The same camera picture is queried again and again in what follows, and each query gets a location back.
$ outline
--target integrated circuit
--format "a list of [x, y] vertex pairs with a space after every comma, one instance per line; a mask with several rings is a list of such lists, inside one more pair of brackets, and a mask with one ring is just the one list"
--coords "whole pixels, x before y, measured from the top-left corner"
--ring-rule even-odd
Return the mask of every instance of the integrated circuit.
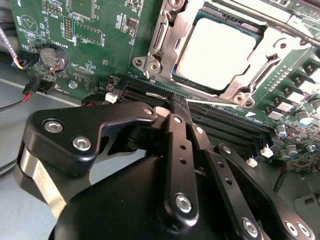
[[92, 27], [86, 26], [82, 23], [76, 22], [74, 24], [74, 34], [82, 39], [86, 39], [92, 43], [101, 44], [102, 32]]
[[68, 0], [69, 10], [82, 18], [91, 20], [95, 15], [95, 0]]

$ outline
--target wire connector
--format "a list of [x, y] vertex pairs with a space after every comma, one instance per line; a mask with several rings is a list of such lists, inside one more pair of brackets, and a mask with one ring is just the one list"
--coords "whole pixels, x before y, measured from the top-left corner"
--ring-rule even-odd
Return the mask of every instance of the wire connector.
[[33, 67], [37, 62], [39, 62], [40, 58], [37, 53], [32, 53], [28, 51], [23, 51], [18, 56], [19, 64], [22, 67], [22, 70], [26, 70], [28, 68]]

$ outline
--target white surface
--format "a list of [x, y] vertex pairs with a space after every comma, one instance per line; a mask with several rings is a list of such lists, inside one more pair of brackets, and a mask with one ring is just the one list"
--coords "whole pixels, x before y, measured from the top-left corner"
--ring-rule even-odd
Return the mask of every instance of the white surface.
[[178, 64], [176, 73], [216, 90], [224, 89], [235, 75], [248, 68], [256, 45], [249, 35], [225, 24], [200, 19]]

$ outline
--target black connector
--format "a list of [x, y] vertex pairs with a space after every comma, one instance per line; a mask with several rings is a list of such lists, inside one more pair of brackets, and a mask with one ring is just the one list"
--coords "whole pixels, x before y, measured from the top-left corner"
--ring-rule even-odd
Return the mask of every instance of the black connector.
[[38, 92], [50, 95], [55, 90], [56, 86], [55, 82], [40, 80]]
[[22, 51], [19, 56], [19, 64], [23, 67], [22, 70], [26, 70], [34, 66], [37, 62], [39, 62], [40, 58], [37, 53], [32, 53], [28, 51]]
[[38, 89], [40, 87], [40, 82], [41, 82], [40, 78], [32, 79], [27, 85], [25, 85], [25, 87], [22, 91], [22, 94], [23, 95], [36, 94], [36, 92], [38, 91]]
[[36, 94], [40, 92], [42, 94], [49, 95], [55, 89], [56, 83], [52, 81], [41, 80], [40, 78], [31, 80], [27, 85], [25, 85], [22, 94]]

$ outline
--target silver screw head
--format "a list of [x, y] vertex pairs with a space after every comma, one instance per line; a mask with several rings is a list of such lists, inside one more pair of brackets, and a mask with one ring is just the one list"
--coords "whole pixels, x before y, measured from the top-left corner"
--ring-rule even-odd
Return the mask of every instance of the silver screw head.
[[308, 149], [308, 152], [313, 153], [316, 151], [316, 145], [309, 145], [307, 149]]
[[200, 134], [203, 134], [203, 133], [204, 133], [204, 131], [202, 130], [202, 128], [199, 127], [199, 126], [197, 126], [197, 127], [195, 128], [195, 130], [196, 130], [198, 133], [200, 133]]
[[57, 134], [62, 132], [64, 126], [58, 121], [46, 121], [44, 123], [44, 129], [47, 130], [49, 133]]
[[258, 229], [248, 218], [243, 218], [242, 225], [253, 238], [258, 237]]
[[75, 81], [70, 81], [68, 86], [71, 89], [76, 89], [78, 87], [78, 84]]
[[295, 237], [298, 236], [298, 231], [297, 231], [297, 229], [295, 228], [295, 226], [292, 225], [291, 222], [285, 221], [285, 225], [286, 225], [286, 227], [288, 228], [289, 232], [290, 232], [293, 236], [295, 236]]
[[177, 207], [184, 213], [189, 213], [192, 209], [190, 200], [184, 195], [177, 195], [175, 197], [175, 203]]
[[223, 146], [223, 150], [225, 150], [227, 154], [231, 153], [231, 150], [227, 146]]
[[150, 109], [148, 109], [148, 108], [145, 108], [145, 109], [144, 109], [144, 112], [145, 112], [146, 114], [149, 114], [149, 115], [152, 115], [152, 114], [153, 114], [153, 112], [152, 112]]
[[176, 116], [175, 116], [173, 119], [174, 119], [177, 123], [179, 123], [179, 124], [182, 123], [181, 119], [178, 118], [178, 117], [176, 117]]
[[72, 144], [80, 151], [88, 151], [91, 148], [91, 142], [84, 136], [77, 136], [73, 139]]

